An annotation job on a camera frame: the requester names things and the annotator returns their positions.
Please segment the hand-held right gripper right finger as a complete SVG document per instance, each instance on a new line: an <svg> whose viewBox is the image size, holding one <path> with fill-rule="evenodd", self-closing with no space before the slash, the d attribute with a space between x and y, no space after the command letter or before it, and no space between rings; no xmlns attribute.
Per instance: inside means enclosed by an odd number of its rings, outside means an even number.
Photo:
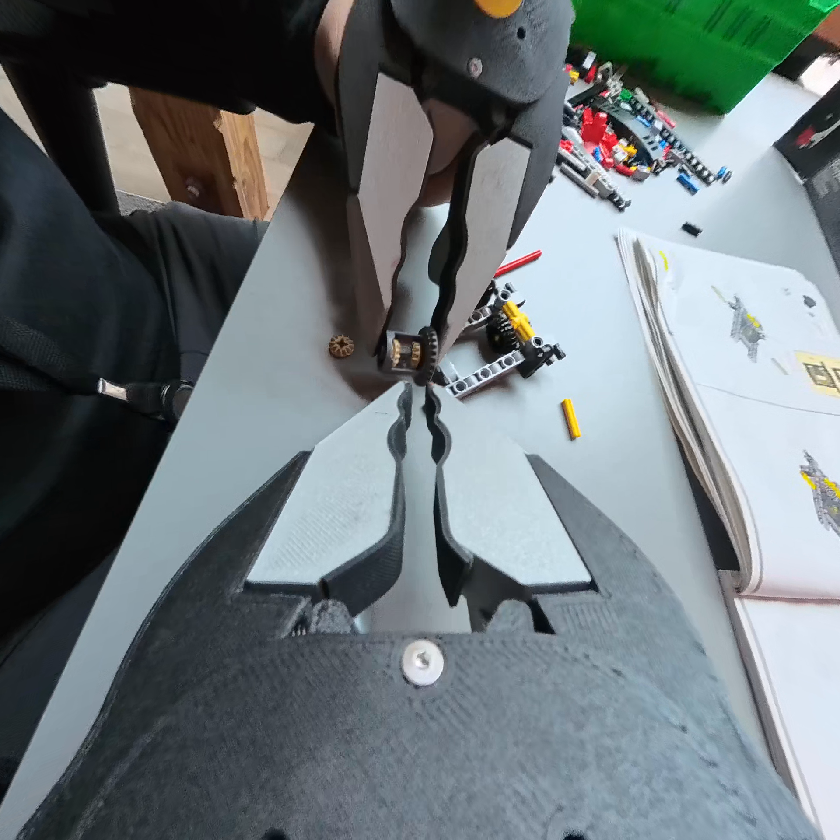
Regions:
<svg viewBox="0 0 840 840"><path fill-rule="evenodd" d="M451 606L584 592L579 550L524 449L438 385L426 389L437 571Z"/></svg>

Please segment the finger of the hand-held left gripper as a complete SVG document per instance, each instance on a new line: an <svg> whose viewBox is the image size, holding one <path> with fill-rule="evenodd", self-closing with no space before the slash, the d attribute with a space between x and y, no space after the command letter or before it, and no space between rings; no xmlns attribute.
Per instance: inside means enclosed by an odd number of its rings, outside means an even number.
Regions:
<svg viewBox="0 0 840 840"><path fill-rule="evenodd" d="M439 361L465 329L508 251L529 158L526 146L506 138L465 161L428 263L438 288L430 324Z"/></svg>
<svg viewBox="0 0 840 840"><path fill-rule="evenodd" d="M415 90L377 73L361 163L347 201L359 342L376 355L405 259L406 219L425 182L434 130Z"/></svg>

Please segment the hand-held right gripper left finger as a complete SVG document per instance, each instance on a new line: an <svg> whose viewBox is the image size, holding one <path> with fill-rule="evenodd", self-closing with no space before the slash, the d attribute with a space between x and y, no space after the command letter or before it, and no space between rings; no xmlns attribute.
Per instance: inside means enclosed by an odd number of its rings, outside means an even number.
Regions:
<svg viewBox="0 0 840 840"><path fill-rule="evenodd" d="M403 460L413 387L396 384L305 458L248 572L248 588L341 602L360 615L403 565Z"/></svg>

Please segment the grey lego differential housing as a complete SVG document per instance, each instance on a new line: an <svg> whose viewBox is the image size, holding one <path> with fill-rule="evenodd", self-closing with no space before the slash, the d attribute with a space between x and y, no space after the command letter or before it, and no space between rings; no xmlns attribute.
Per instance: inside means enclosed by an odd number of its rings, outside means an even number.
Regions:
<svg viewBox="0 0 840 840"><path fill-rule="evenodd" d="M375 359L377 369L384 375L425 386L432 381L438 366L437 333L430 326L415 333L386 330Z"/></svg>

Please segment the person's left forearm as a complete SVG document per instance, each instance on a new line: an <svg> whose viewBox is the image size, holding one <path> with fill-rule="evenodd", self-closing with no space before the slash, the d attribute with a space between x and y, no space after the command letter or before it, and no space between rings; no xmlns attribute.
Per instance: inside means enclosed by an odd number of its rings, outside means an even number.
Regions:
<svg viewBox="0 0 840 840"><path fill-rule="evenodd" d="M326 2L2 2L2 56L335 131L314 44Z"/></svg>

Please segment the red lego axle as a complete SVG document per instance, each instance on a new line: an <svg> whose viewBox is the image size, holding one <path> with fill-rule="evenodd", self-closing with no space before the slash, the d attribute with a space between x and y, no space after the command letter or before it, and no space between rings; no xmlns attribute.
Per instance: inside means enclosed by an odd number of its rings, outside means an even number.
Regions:
<svg viewBox="0 0 840 840"><path fill-rule="evenodd" d="M528 265L532 264L533 262L539 260L542 257L542 254L543 254L543 252L542 252L541 249L536 249L536 250L533 250L530 253L527 253L526 255L522 255L522 256L517 257L515 259L511 259L508 262L502 264L497 269L493 278L498 279L498 278L504 277L505 275L507 275L507 274L509 274L509 273L511 273L515 270L519 270L520 268L528 266Z"/></svg>

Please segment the pile of loose lego pieces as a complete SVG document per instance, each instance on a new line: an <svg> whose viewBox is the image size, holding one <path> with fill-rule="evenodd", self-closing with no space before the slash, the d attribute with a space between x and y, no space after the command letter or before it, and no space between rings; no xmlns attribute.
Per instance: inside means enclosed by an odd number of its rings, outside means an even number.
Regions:
<svg viewBox="0 0 840 840"><path fill-rule="evenodd" d="M645 183L667 171L690 195L732 179L727 166L709 167L676 132L676 123L639 87L624 85L625 66L601 62L571 47L563 66L572 92L563 106L563 131L553 175L624 213L632 204L624 182Z"/></svg>

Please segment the lego instruction booklet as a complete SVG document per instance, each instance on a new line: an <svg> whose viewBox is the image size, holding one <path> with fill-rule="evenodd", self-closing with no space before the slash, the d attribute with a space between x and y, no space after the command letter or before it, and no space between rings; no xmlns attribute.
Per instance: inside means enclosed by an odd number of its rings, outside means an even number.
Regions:
<svg viewBox="0 0 840 840"><path fill-rule="evenodd" d="M777 771L839 836L837 326L799 272L616 234L668 418L734 549L721 587Z"/></svg>

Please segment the black lego set box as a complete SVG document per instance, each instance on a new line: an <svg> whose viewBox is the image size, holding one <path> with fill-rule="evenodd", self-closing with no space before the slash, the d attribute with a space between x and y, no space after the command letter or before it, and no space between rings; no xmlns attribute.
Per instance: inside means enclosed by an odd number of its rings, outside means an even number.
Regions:
<svg viewBox="0 0 840 840"><path fill-rule="evenodd" d="M839 191L839 83L805 112L773 147L811 193Z"/></svg>

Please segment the person's left hand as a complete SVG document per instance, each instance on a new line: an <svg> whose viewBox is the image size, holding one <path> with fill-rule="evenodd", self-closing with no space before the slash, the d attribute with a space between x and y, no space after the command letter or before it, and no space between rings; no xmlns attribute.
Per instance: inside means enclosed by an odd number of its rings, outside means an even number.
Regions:
<svg viewBox="0 0 840 840"><path fill-rule="evenodd" d="M459 160L478 126L462 111L437 99L426 100L423 110L433 130L433 142L418 204L435 207L449 202Z"/></svg>

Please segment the wooden table leg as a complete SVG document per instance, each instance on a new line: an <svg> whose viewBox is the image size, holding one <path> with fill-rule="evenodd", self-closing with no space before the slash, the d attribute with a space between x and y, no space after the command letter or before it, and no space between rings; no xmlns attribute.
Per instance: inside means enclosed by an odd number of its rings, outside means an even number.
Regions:
<svg viewBox="0 0 840 840"><path fill-rule="evenodd" d="M136 87L129 96L173 201L213 214L265 218L266 174L251 113Z"/></svg>

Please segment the green plastic bin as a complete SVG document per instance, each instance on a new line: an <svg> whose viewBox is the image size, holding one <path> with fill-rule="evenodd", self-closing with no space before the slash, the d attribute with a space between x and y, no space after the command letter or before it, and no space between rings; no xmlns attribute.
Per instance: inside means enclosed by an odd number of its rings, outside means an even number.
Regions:
<svg viewBox="0 0 840 840"><path fill-rule="evenodd" d="M725 114L838 1L573 1L570 42L631 77Z"/></svg>

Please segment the grey lego frame assembly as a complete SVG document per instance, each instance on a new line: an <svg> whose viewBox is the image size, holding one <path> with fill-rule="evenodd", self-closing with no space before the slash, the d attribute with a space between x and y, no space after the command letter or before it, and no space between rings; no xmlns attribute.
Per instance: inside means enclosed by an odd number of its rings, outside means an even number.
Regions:
<svg viewBox="0 0 840 840"><path fill-rule="evenodd" d="M514 371L528 379L543 367L562 361L565 352L535 330L522 308L524 302L510 282L501 285L493 280L460 338L483 337L494 357L465 375L444 360L437 368L435 381L450 395L462 399Z"/></svg>

